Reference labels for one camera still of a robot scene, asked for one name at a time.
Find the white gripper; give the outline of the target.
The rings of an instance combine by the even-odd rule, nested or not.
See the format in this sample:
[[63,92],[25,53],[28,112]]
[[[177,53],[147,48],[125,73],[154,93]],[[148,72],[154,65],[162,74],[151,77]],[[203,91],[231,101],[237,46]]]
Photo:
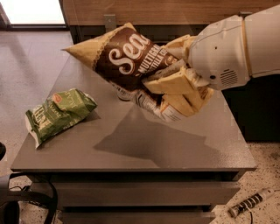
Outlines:
[[[172,106],[183,116],[192,116],[205,106],[214,91],[244,86],[250,79],[242,17],[232,16],[207,26],[196,38],[189,34],[163,45],[191,68],[143,80],[144,86],[162,95],[164,106]],[[207,86],[200,86],[201,76]]]

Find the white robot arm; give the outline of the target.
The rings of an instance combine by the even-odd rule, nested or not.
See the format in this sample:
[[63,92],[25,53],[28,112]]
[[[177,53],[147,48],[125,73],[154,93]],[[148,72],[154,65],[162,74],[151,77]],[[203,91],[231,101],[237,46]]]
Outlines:
[[210,24],[164,46],[178,61],[143,80],[159,105],[146,108],[166,121],[197,113],[213,91],[244,86],[280,71],[280,6]]

